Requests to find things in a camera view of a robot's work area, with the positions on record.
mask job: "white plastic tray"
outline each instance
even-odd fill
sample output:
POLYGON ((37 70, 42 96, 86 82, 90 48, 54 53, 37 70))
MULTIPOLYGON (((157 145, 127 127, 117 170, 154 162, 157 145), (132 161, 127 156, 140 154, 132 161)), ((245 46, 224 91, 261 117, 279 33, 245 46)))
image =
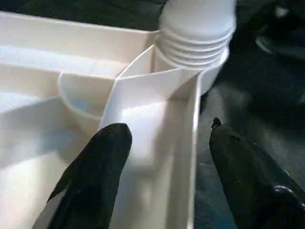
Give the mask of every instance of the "white plastic tray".
POLYGON ((0 13, 0 228, 30 229, 98 128, 125 122, 132 149, 112 229, 191 229, 200 96, 228 51, 181 69, 158 32, 0 13))

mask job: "dark background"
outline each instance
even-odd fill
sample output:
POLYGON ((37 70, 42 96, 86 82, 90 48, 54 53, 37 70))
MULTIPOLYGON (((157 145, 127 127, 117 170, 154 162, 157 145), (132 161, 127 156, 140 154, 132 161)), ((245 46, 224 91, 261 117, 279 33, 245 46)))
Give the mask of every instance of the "dark background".
MULTIPOLYGON (((23 14, 156 30, 166 0, 1 0, 23 14)), ((202 97, 195 229, 235 228, 208 142, 214 117, 264 148, 305 189, 305 63, 269 55, 255 44, 274 0, 240 0, 230 58, 202 97)))

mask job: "dark fabric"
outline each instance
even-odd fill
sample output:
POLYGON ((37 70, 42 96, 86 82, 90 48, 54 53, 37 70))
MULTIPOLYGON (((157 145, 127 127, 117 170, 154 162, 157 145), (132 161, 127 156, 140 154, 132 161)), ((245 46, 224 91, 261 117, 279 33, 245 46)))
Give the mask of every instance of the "dark fabric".
MULTIPOLYGON (((303 6, 305 7, 305 0, 285 0, 282 3, 285 2, 287 2, 286 6, 288 2, 291 4, 289 8, 296 5, 301 10, 303 6)), ((305 20, 298 17, 292 10, 279 17, 273 14, 273 11, 277 9, 278 5, 269 12, 270 17, 257 38, 258 44, 269 52, 305 60, 305 20)))
POLYGON ((280 0, 293 14, 305 20, 305 0, 280 0))
POLYGON ((140 30, 158 29, 166 0, 0 0, 6 11, 140 30))

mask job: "plastic tray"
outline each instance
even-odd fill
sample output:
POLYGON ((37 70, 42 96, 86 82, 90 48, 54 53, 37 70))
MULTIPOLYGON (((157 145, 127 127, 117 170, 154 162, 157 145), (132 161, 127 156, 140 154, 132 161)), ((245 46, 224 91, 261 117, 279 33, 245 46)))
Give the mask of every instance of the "plastic tray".
POLYGON ((30 229, 65 168, 107 124, 132 149, 112 229, 193 227, 204 71, 168 62, 158 31, 0 13, 0 227, 30 229))

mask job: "stacked plastic cup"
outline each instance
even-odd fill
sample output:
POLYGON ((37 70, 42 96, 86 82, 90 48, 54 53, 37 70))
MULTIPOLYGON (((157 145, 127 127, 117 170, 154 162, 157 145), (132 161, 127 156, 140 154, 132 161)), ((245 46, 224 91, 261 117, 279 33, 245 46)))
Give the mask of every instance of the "stacked plastic cup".
POLYGON ((236 0, 169 0, 160 17, 157 45, 182 67, 219 62, 236 29, 236 0))

